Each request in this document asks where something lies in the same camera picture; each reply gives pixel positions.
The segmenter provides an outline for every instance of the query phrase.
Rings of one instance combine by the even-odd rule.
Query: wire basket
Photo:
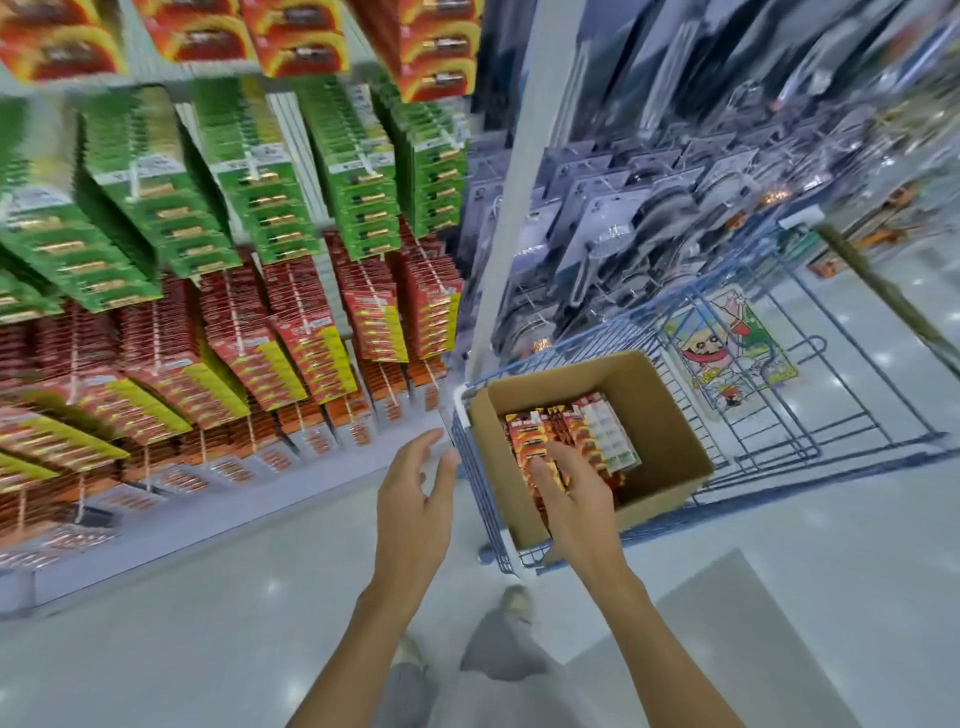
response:
[[[621,533],[625,545],[803,491],[960,454],[769,245],[455,394],[451,435],[507,573],[546,567],[517,551],[468,419],[486,382],[627,350],[644,352],[713,462],[683,507]]]

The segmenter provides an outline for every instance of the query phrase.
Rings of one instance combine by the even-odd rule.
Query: cart wheel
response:
[[[493,552],[493,546],[487,544],[481,548],[479,551],[477,551],[477,558],[485,567],[492,564],[494,561],[496,561],[496,554]]]

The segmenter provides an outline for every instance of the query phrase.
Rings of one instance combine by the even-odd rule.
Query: metal pole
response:
[[[537,170],[550,141],[576,55],[577,33],[587,0],[540,0],[527,54],[530,69],[516,122],[514,150],[503,186],[503,201],[483,275],[483,296],[473,329],[467,381],[483,372],[493,327],[507,287],[516,239],[530,209]]]

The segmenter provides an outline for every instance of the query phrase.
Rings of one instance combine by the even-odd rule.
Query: store shelf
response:
[[[111,541],[64,556],[33,572],[0,571],[0,617],[73,594],[343,487],[386,468],[404,443],[425,430],[443,426],[440,413],[430,412],[380,432],[371,447],[331,454],[272,482],[211,487],[195,496],[171,497],[156,512],[122,522],[120,533]]]

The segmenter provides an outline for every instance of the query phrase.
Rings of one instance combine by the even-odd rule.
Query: label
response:
[[[189,367],[193,364],[192,359],[178,359],[177,361],[172,361],[169,364],[164,364],[161,367],[162,372],[169,372],[171,369],[183,369],[184,367]]]
[[[15,215],[18,212],[30,212],[45,207],[59,207],[73,205],[73,200],[62,190],[38,184],[17,187],[10,192],[10,202],[4,208],[6,215]]]
[[[427,139],[422,141],[419,144],[414,144],[414,152],[425,152],[428,149],[436,149],[437,147],[443,147],[446,145],[446,139],[442,136],[435,136],[432,139]]]
[[[136,176],[141,180],[148,180],[151,177],[163,177],[164,175],[184,174],[186,168],[176,159],[166,155],[147,155],[138,158],[136,161]],[[94,175],[93,179],[97,184],[106,186],[109,184],[119,184],[130,181],[130,170],[120,169],[115,172],[101,172]]]
[[[258,144],[250,149],[250,153],[258,165],[262,167],[271,164],[288,164],[292,162],[287,147],[283,142],[274,142],[273,144]]]
[[[344,172],[352,172],[355,169],[365,169],[365,167],[360,159],[354,159],[353,161],[345,161],[340,164],[331,164],[327,169],[331,175],[342,175]]]
[[[252,161],[258,167],[269,167],[272,164],[288,164],[292,160],[287,152],[287,147],[283,142],[274,142],[272,144],[257,144],[248,151],[249,157],[244,159],[228,159],[210,164],[210,171],[215,175],[222,175],[226,172],[236,172],[241,169],[250,169]]]
[[[373,168],[393,167],[396,164],[396,157],[393,152],[377,152],[367,157]]]

